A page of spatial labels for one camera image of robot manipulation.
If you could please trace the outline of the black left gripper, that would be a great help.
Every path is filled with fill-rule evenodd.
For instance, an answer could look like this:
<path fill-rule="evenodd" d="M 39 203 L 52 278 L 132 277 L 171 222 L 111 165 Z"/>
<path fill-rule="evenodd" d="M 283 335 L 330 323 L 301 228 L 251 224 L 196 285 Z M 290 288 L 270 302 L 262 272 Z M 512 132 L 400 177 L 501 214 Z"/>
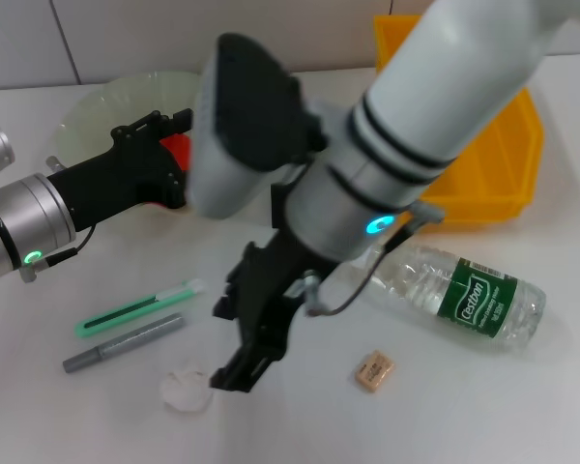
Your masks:
<path fill-rule="evenodd" d="M 154 110 L 113 130 L 107 152 L 50 175 L 73 225 L 91 227 L 143 203 L 186 206 L 187 174 L 160 140 L 190 131 L 192 121 L 190 108 L 172 116 Z"/>

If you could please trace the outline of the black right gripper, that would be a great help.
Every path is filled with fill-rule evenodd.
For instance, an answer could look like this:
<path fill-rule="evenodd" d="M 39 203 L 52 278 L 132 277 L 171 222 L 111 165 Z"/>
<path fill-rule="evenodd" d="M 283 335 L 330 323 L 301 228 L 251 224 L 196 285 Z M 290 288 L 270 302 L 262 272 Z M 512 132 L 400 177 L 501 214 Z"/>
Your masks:
<path fill-rule="evenodd" d="M 238 318 L 240 346 L 229 362 L 211 377 L 209 386 L 226 392 L 250 392 L 272 363 L 288 348 L 292 320 L 303 303 L 285 295 L 291 285 L 313 271 L 326 279 L 337 268 L 304 246 L 295 235 L 279 229 L 264 247 L 250 245 L 240 263 L 236 282 L 227 282 L 213 316 Z"/>

